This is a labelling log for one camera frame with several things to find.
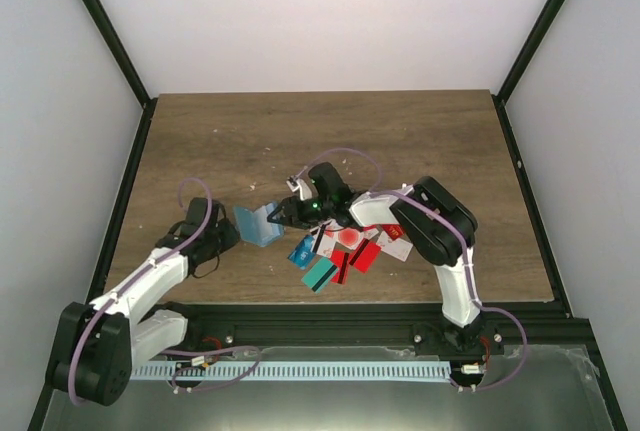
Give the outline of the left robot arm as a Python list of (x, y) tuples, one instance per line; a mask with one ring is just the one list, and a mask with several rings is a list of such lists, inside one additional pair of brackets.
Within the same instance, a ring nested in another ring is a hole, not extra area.
[(46, 384), (68, 393), (72, 402), (109, 406), (123, 394), (132, 371), (151, 358), (171, 347), (184, 355), (196, 353), (204, 343), (203, 328), (155, 305), (239, 239), (222, 203), (192, 199), (184, 219), (169, 228), (129, 276), (92, 301), (63, 309)]

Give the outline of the teal leather card holder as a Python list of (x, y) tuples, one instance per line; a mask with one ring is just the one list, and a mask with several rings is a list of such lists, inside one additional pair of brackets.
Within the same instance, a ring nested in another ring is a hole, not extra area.
[(267, 220), (267, 216), (275, 208), (275, 202), (267, 203), (255, 210), (234, 206), (233, 213), (241, 240), (259, 247), (266, 247), (282, 238), (284, 227)]

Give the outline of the teal card with black stripe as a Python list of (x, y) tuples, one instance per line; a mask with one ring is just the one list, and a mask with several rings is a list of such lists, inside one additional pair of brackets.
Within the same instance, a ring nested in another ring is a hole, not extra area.
[(328, 258), (321, 257), (308, 272), (306, 272), (301, 281), (312, 292), (321, 291), (337, 273), (337, 266)]

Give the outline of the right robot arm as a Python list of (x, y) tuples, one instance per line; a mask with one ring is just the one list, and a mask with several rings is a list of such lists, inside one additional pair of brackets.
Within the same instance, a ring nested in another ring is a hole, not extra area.
[(439, 181), (424, 176), (397, 190), (361, 191), (348, 185), (337, 169), (322, 162), (308, 181), (288, 179), (292, 195), (267, 215), (270, 223), (312, 229), (335, 222), (343, 228), (397, 225), (418, 254), (434, 266), (442, 296), (447, 347), (458, 354), (480, 341), (476, 322), (482, 303), (473, 271), (478, 222), (471, 211)]

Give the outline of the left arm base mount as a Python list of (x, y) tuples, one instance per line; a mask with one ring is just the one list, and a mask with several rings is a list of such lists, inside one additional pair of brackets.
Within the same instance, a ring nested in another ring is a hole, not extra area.
[(230, 348), (232, 344), (233, 338), (228, 338), (225, 334), (218, 336), (210, 333), (190, 333), (183, 342), (165, 350), (164, 354), (189, 358), (207, 356), (213, 351)]

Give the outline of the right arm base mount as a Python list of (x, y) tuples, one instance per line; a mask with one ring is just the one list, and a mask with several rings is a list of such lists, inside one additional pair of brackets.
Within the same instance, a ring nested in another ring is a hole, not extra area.
[(441, 359), (475, 359), (485, 354), (503, 355), (504, 345), (495, 340), (500, 331), (491, 322), (464, 329), (453, 324), (422, 322), (412, 326), (411, 337), (418, 354), (437, 355)]

